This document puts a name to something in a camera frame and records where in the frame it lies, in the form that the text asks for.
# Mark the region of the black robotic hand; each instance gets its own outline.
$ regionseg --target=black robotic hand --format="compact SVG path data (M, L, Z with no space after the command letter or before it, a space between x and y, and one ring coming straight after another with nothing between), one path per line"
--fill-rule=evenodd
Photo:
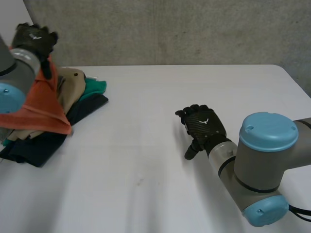
M219 143L230 141L226 131L214 110L206 105L191 105L175 113L181 118L187 133L193 137L192 144L185 153L185 158L191 160L199 151L206 150L207 155Z
M47 27L40 28L34 24L19 24L13 38L12 48L25 49L37 56L41 63L41 69L46 79L52 77L50 70L49 54L53 51L53 46L57 43L56 32L49 33Z

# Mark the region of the clothing pile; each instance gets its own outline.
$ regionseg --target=clothing pile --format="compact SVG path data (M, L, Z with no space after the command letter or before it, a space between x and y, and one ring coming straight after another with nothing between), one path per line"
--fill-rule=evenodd
M0 157L42 167L63 144L71 126L108 102L105 81L87 78L78 69L56 68L52 78L42 71L15 113L0 114Z

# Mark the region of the robotic hand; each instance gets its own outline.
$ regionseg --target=robotic hand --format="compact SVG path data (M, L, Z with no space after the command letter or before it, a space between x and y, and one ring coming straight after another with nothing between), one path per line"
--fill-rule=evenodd
M46 79L52 77L49 54L57 43L55 32L37 24L19 24L9 51L0 37L0 113L19 110L40 68Z
M288 211L311 222L301 216L311 216L311 211L289 205L277 190L285 170L311 164L311 118L291 121L280 114L251 114L243 121L237 146L206 105L192 105L175 114L193 137L185 158L191 160L206 150L212 167L251 225L272 224Z
M187 133L193 137L185 158L191 160L199 151L206 150L207 154L218 144L230 141L226 131L214 110L206 105L191 105L175 113L181 118Z

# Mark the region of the light blue joint cap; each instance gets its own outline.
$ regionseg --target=light blue joint cap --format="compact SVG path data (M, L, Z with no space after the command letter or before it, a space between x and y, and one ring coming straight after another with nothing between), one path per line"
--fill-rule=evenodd
M262 199L242 211L242 215L254 227L270 225L285 216L289 208L282 195Z
M298 140L298 128L294 122L283 115L253 113L243 121L240 140L253 150L282 151Z
M0 83L0 114L18 111L26 101L25 94L7 83Z

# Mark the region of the green cloth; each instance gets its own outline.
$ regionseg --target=green cloth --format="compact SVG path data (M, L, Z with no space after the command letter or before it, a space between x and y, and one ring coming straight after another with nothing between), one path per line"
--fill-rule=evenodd
M4 147L6 147L9 143L11 143L12 141L11 140L9 140L9 139L5 139L4 141L3 141L3 143L2 143L2 145L4 146Z
M94 94L103 94L106 90L106 81L96 81L94 79L86 78L86 89L79 101L86 99Z

